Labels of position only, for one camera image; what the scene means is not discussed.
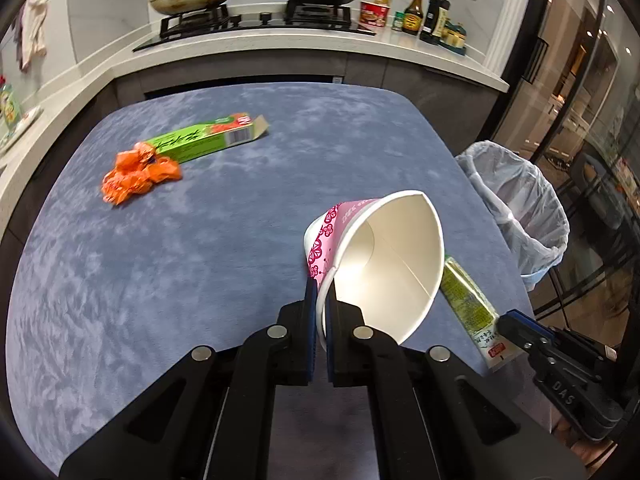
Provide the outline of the person's right hand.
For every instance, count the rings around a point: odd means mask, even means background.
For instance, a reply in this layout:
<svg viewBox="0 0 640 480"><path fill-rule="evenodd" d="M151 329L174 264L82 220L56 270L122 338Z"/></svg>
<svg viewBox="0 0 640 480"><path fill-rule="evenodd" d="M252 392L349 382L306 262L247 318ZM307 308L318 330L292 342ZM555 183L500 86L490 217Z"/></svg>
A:
<svg viewBox="0 0 640 480"><path fill-rule="evenodd" d="M602 466L617 448L617 444L611 439L600 442L584 439L564 416L561 416L555 423L551 433L556 440L559 440L562 445L580 458L588 478Z"/></svg>

